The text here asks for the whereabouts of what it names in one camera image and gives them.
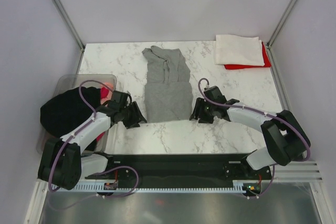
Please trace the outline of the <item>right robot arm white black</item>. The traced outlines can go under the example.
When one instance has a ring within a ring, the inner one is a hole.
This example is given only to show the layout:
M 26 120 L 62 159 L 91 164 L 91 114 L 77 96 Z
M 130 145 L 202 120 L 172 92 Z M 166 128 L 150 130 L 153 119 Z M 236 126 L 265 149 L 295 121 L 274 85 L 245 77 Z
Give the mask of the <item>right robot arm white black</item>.
M 191 120 L 212 124 L 218 118 L 240 123 L 263 135 L 266 146 L 241 160 L 240 172 L 245 178 L 254 178 L 267 166 L 286 166 L 310 158 L 310 141 L 290 111 L 265 112 L 236 99 L 227 100 L 217 86 L 199 88 L 199 92 L 202 96 L 196 100 Z

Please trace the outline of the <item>grey t shirt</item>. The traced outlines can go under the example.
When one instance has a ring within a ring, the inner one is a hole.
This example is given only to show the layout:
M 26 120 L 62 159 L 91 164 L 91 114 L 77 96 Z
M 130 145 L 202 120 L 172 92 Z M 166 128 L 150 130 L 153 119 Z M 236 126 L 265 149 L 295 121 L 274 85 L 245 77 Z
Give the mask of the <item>grey t shirt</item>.
M 144 104 L 149 123 L 188 120 L 193 93 L 190 69 L 179 49 L 151 46 L 142 51 L 147 60 Z

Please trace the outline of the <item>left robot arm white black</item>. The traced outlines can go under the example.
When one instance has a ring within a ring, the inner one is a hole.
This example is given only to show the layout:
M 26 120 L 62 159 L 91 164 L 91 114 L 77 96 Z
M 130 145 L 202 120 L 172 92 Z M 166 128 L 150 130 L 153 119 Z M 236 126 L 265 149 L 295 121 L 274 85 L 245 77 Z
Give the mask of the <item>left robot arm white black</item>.
M 111 178 L 115 165 L 104 153 L 83 157 L 84 150 L 100 134 L 122 122 L 126 129 L 139 127 L 147 120 L 128 93 L 115 91 L 76 129 L 60 138 L 47 140 L 38 170 L 38 178 L 48 183 L 51 192 L 73 189 L 78 181 L 91 175 Z

